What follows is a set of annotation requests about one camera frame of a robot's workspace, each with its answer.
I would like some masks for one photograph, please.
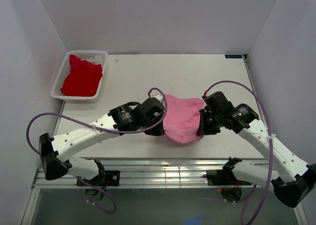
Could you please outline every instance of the cable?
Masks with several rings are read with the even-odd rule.
[[[106,183],[101,189],[105,189],[110,183]]]
[[[81,179],[80,177],[77,177],[77,179],[78,179],[81,183],[85,184],[86,186],[89,186],[89,187],[91,187],[92,189],[95,189],[95,190],[97,190],[97,191],[99,191],[99,192],[105,194],[106,196],[108,196],[108,198],[111,199],[111,201],[113,202],[114,209],[113,209],[112,211],[111,211],[111,210],[108,210],[108,209],[104,208],[102,205],[99,205],[98,203],[95,203],[94,201],[92,201],[92,204],[94,203],[93,205],[96,205],[97,207],[99,207],[100,209],[102,209],[104,212],[106,212],[106,213],[108,213],[108,214],[113,214],[113,213],[115,213],[115,211],[117,210],[117,203],[116,203],[115,199],[114,199],[109,193],[105,192],[104,190],[102,190],[102,189],[100,189],[100,188],[98,188],[98,187],[96,187],[96,186],[93,186],[93,185],[91,185],[91,184],[85,182],[85,181],[84,181],[83,179]]]
[[[273,166],[273,140],[272,140],[272,129],[271,129],[271,123],[270,123],[270,119],[268,117],[268,114],[267,114],[267,111],[265,110],[263,104],[261,103],[261,101],[259,100],[259,98],[257,97],[257,95],[247,86],[245,86],[244,84],[242,83],[239,83],[239,82],[235,82],[235,81],[230,81],[230,80],[223,80],[223,81],[219,81],[219,82],[216,82],[214,83],[213,85],[211,85],[205,92],[204,92],[204,96],[206,96],[206,94],[208,93],[208,91],[213,88],[214,86],[220,84],[220,83],[233,83],[233,84],[237,84],[239,86],[242,86],[244,88],[246,88],[256,99],[256,101],[259,103],[261,109],[262,109],[262,112],[264,114],[264,117],[266,119],[266,122],[267,122],[267,128],[268,128],[268,135],[270,136],[270,139],[269,139],[269,145],[270,145],[270,154],[269,154],[269,170],[268,170],[268,177],[267,177],[267,182],[266,182],[266,185],[265,185],[265,188],[264,188],[264,193],[261,197],[261,200],[258,204],[258,207],[255,211],[255,213],[253,214],[253,216],[251,217],[251,219],[249,220],[249,222],[246,224],[246,225],[250,225],[253,223],[253,221],[256,219],[256,217],[258,216],[262,206],[263,206],[263,203],[265,202],[265,199],[267,197],[267,194],[268,194],[268,190],[269,190],[269,185],[270,185],[270,181],[271,181],[271,175],[272,175],[272,166]],[[246,210],[246,207],[249,203],[249,200],[251,199],[251,196],[252,194],[248,197],[248,199],[246,200],[246,203],[244,204],[243,208],[242,208],[242,211],[241,211],[241,217],[240,217],[240,223],[242,225],[244,225],[243,223],[243,217],[244,217],[244,213],[245,213],[245,210]]]
[[[151,93],[153,90],[157,90],[159,91],[159,93],[162,95],[163,97],[163,100],[164,100],[164,113],[162,115],[162,118],[155,124],[149,126],[148,128],[145,128],[145,129],[141,129],[141,130],[137,130],[137,131],[119,131],[119,130],[109,130],[109,129],[105,129],[105,128],[101,128],[101,127],[94,127],[93,125],[90,125],[90,124],[87,124],[85,122],[82,122],[82,121],[79,121],[79,120],[76,120],[76,119],[73,119],[71,117],[68,117],[66,115],[62,115],[62,114],[58,114],[58,113],[55,113],[55,112],[46,112],[46,113],[41,113],[39,115],[36,115],[33,119],[30,120],[27,128],[26,128],[26,140],[29,144],[29,146],[31,147],[31,149],[36,152],[37,154],[39,154],[39,151],[32,145],[31,143],[31,140],[30,140],[30,128],[31,128],[31,125],[32,123],[39,117],[41,116],[44,116],[44,115],[54,115],[54,116],[58,116],[58,117],[61,117],[61,118],[64,118],[66,120],[69,120],[69,121],[72,121],[72,122],[75,122],[77,124],[80,124],[80,125],[83,125],[83,126],[86,126],[90,129],[96,129],[96,130],[101,130],[101,131],[104,131],[104,132],[108,132],[108,133],[115,133],[115,134],[138,134],[138,133],[143,133],[145,131],[148,131],[148,130],[151,130],[153,129],[154,127],[158,126],[162,121],[163,119],[165,118],[166,114],[167,114],[167,110],[168,110],[168,105],[167,105],[167,100],[166,100],[166,97],[165,95],[163,94],[163,92],[158,89],[158,88],[151,88],[149,93]]]
[[[37,154],[39,154],[39,151],[38,151],[38,150],[32,145],[32,143],[31,143],[31,140],[30,140],[30,129],[31,129],[32,123],[33,123],[36,119],[38,119],[39,117],[44,116],[44,115],[54,115],[54,116],[58,116],[58,117],[61,117],[61,118],[66,119],[66,120],[75,122],[75,123],[77,123],[77,124],[86,126],[86,127],[88,127],[88,128],[91,128],[91,129],[94,129],[94,128],[95,128],[95,129],[97,129],[97,130],[101,130],[101,131],[108,132],[108,133],[115,133],[115,134],[138,134],[138,133],[145,132],[145,131],[147,131],[147,130],[151,130],[151,129],[153,129],[154,127],[158,126],[158,125],[164,120],[164,118],[166,117],[166,114],[167,114],[167,110],[168,110],[167,100],[166,100],[166,97],[165,97],[164,93],[163,93],[160,89],[158,89],[158,88],[151,88],[151,89],[149,90],[149,92],[148,92],[149,96],[150,96],[150,93],[151,93],[153,90],[157,90],[157,91],[162,95],[162,97],[163,97],[163,101],[164,101],[164,113],[163,113],[163,115],[162,115],[162,118],[161,118],[157,123],[155,123],[155,124],[149,126],[148,128],[141,129],[141,130],[138,130],[138,131],[109,130],[109,129],[105,129],[105,128],[101,128],[101,127],[94,127],[93,125],[87,124],[87,123],[85,123],[85,122],[82,122],[82,121],[79,121],[79,120],[76,120],[76,119],[73,119],[73,118],[71,118],[71,117],[68,117],[68,116],[65,116],[65,115],[62,115],[62,114],[58,114],[58,113],[55,113],[55,112],[46,112],[46,113],[41,113],[41,114],[39,114],[39,115],[36,115],[33,119],[30,120],[30,122],[29,122],[29,124],[28,124],[28,126],[27,126],[27,128],[26,128],[26,140],[27,140],[27,142],[28,142],[30,148],[31,148],[34,152],[36,152]],[[104,212],[106,212],[106,213],[108,213],[108,214],[113,214],[113,213],[117,210],[116,202],[115,202],[114,198],[113,198],[110,194],[108,194],[107,192],[105,192],[105,191],[102,190],[102,189],[99,189],[98,187],[95,187],[95,186],[93,186],[93,185],[91,185],[91,184],[85,182],[85,181],[82,180],[80,177],[77,177],[77,179],[78,179],[79,181],[81,181],[83,184],[85,184],[86,186],[89,186],[89,187],[91,187],[91,188],[93,188],[93,189],[95,189],[95,190],[97,190],[97,191],[99,191],[99,192],[105,194],[106,196],[108,196],[109,199],[111,199],[111,201],[113,202],[114,209],[113,209],[112,211],[110,211],[110,210],[104,208],[103,206],[101,206],[101,205],[95,203],[94,201],[88,200],[90,203],[92,203],[93,205],[99,207],[100,209],[102,209]]]

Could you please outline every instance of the glass panel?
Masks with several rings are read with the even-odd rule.
[[[247,195],[250,188],[243,189]],[[109,189],[118,210],[109,215],[85,199],[84,189],[41,189],[33,225],[56,224],[137,224],[137,225],[237,225],[243,203],[209,201],[199,196],[223,199],[218,189]],[[245,222],[253,215],[263,193],[256,189],[245,213]],[[109,199],[100,204],[111,209]],[[254,225],[296,225],[294,210],[269,193]]]

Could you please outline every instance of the metal frame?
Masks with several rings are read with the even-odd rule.
[[[39,199],[40,189],[34,188],[31,191],[30,198],[28,204],[26,206],[24,216],[21,222],[21,225],[30,225],[33,219],[33,215],[35,212],[36,204]]]

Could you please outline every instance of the cable tie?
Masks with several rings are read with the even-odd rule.
[[[97,137],[99,139],[99,143],[102,144],[102,140],[99,137],[98,131],[96,129],[96,125],[94,123],[92,123],[92,129],[95,131],[95,133],[97,134]]]
[[[267,136],[267,140],[269,141],[270,139],[273,139],[274,137],[276,137],[276,134],[272,134],[271,136],[268,135],[268,136]]]

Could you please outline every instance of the red cloth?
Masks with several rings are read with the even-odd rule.
[[[69,63],[70,74],[60,91],[67,96],[94,96],[103,76],[101,64],[94,65],[72,54]]]

